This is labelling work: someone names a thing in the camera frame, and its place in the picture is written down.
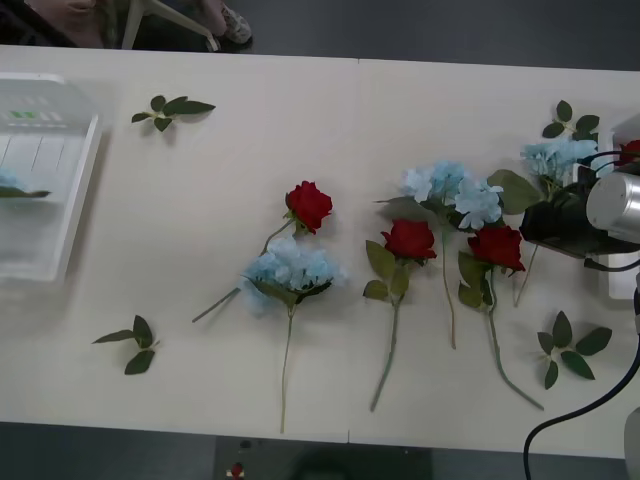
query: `black wire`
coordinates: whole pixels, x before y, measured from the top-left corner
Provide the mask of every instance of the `black wire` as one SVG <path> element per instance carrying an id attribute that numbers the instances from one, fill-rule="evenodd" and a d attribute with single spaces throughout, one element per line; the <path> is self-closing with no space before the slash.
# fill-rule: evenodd
<path id="1" fill-rule="evenodd" d="M 634 305 L 636 315 L 640 314 L 640 297 L 638 295 L 637 289 L 633 295 L 633 305 Z M 527 436 L 527 440 L 524 442 L 524 451 L 522 454 L 522 460 L 524 462 L 524 474 L 527 477 L 527 480 L 531 480 L 531 471 L 529 470 L 529 449 L 531 448 L 531 442 L 533 442 L 533 439 L 535 438 L 535 436 L 538 435 L 545 428 L 549 428 L 549 427 L 552 427 L 553 425 L 557 425 L 558 423 L 566 422 L 567 420 L 572 420 L 574 418 L 580 417 L 604 405 L 613 397 L 615 397 L 617 394 L 619 394 L 624 389 L 624 387 L 626 387 L 629 384 L 629 382 L 631 382 L 631 380 L 637 373 L 638 368 L 640 368 L 640 335 L 638 337 L 638 349 L 636 351 L 636 357 L 633 359 L 631 368 L 629 369 L 627 374 L 622 378 L 622 380 L 620 380 L 620 382 L 609 391 L 609 393 L 600 397 L 598 400 L 587 405 L 586 407 L 581 408 L 580 410 L 576 410 L 575 412 L 568 413 L 566 415 L 562 415 L 561 417 L 553 418 L 544 423 L 541 423 L 531 431 L 529 436 Z"/>

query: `leaf sprig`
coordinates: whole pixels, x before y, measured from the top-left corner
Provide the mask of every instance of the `leaf sprig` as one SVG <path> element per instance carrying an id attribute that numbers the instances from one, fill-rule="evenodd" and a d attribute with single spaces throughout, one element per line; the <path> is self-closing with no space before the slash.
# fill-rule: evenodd
<path id="1" fill-rule="evenodd" d="M 151 360 L 156 354 L 154 347 L 158 342 L 153 343 L 153 333 L 147 321 L 140 315 L 136 315 L 133 320 L 133 330 L 120 330 L 110 333 L 104 337 L 100 337 L 93 343 L 120 342 L 122 340 L 134 339 L 140 348 L 140 351 L 127 363 L 124 369 L 125 375 L 137 375 L 144 373 L 149 369 Z"/>
<path id="2" fill-rule="evenodd" d="M 600 124 L 600 117 L 597 115 L 583 115 L 578 119 L 575 125 L 571 125 L 573 117 L 573 108 L 564 100 L 556 106 L 556 118 L 542 130 L 544 138 L 556 138 L 565 130 L 571 132 L 571 138 L 574 140 L 594 140 L 598 141 L 598 134 L 593 132 Z"/>
<path id="3" fill-rule="evenodd" d="M 210 112 L 216 108 L 208 103 L 189 100 L 188 97 L 178 97 L 167 102 L 162 95 L 157 95 L 151 99 L 152 112 L 140 112 L 131 117 L 131 123 L 142 122 L 152 118 L 153 125 L 164 132 L 178 115 L 197 115 L 199 113 Z"/>
<path id="4" fill-rule="evenodd" d="M 573 340 L 571 323 L 565 313 L 560 311 L 553 324 L 552 333 L 538 332 L 538 342 L 549 360 L 544 388 L 549 390 L 558 379 L 558 363 L 551 356 L 556 350 L 560 352 L 562 363 L 569 370 L 587 380 L 595 380 L 596 377 L 583 357 L 590 357 L 604 350 L 611 340 L 611 334 L 610 328 L 598 327 L 576 343 L 575 348 L 572 348 L 570 346 Z"/>

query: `metal cylinder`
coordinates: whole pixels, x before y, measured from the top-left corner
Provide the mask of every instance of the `metal cylinder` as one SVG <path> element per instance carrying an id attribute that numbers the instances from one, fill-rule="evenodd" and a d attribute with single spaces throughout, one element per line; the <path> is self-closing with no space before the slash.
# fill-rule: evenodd
<path id="1" fill-rule="evenodd" d="M 640 243 L 640 177 L 614 172 L 600 179 L 587 199 L 587 218 L 612 237 Z"/>

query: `black cable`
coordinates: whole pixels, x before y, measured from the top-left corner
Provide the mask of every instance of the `black cable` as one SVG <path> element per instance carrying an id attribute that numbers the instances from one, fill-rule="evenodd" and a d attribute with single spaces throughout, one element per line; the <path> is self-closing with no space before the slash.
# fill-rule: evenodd
<path id="1" fill-rule="evenodd" d="M 585 268 L 591 268 L 593 270 L 599 270 L 601 272 L 626 272 L 627 270 L 631 270 L 632 268 L 636 268 L 640 266 L 640 260 L 636 260 L 633 263 L 630 263 L 629 265 L 625 265 L 623 267 L 607 267 L 605 265 L 602 265 L 590 258 L 586 258 L 584 261 L 584 267 Z"/>
<path id="2" fill-rule="evenodd" d="M 640 314 L 640 296 L 638 295 L 637 289 L 633 295 L 633 306 L 634 306 L 636 315 L 639 315 Z M 534 428 L 531 431 L 531 433 L 527 436 L 527 439 L 524 442 L 524 451 L 522 454 L 522 460 L 524 462 L 524 474 L 527 480 L 531 480 L 531 471 L 529 470 L 529 449 L 531 448 L 531 442 L 533 442 L 533 439 L 535 438 L 535 436 L 538 435 L 545 428 L 552 427 L 553 425 L 557 425 L 558 423 L 566 422 L 567 420 L 578 418 L 604 405 L 613 397 L 615 397 L 617 394 L 619 394 L 624 389 L 624 387 L 626 387 L 629 384 L 629 382 L 631 382 L 635 374 L 638 372 L 639 368 L 640 368 L 640 334 L 638 337 L 638 349 L 636 351 L 636 357 L 633 359 L 631 368 L 629 369 L 627 374 L 622 378 L 622 380 L 620 380 L 620 382 L 609 391 L 609 393 L 600 397 L 598 400 L 587 405 L 586 407 L 581 408 L 580 410 L 576 410 L 575 412 L 568 413 L 566 415 L 562 415 L 561 417 L 553 418 L 544 423 L 541 423 L 536 428 Z"/>

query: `person's foot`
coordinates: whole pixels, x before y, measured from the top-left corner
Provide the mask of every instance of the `person's foot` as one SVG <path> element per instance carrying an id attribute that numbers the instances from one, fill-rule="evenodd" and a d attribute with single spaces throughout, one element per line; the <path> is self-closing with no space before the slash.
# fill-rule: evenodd
<path id="1" fill-rule="evenodd" d="M 225 38 L 240 45 L 251 39 L 251 27 L 242 15 L 222 4 L 222 16 L 227 23 L 227 31 L 224 32 Z"/>

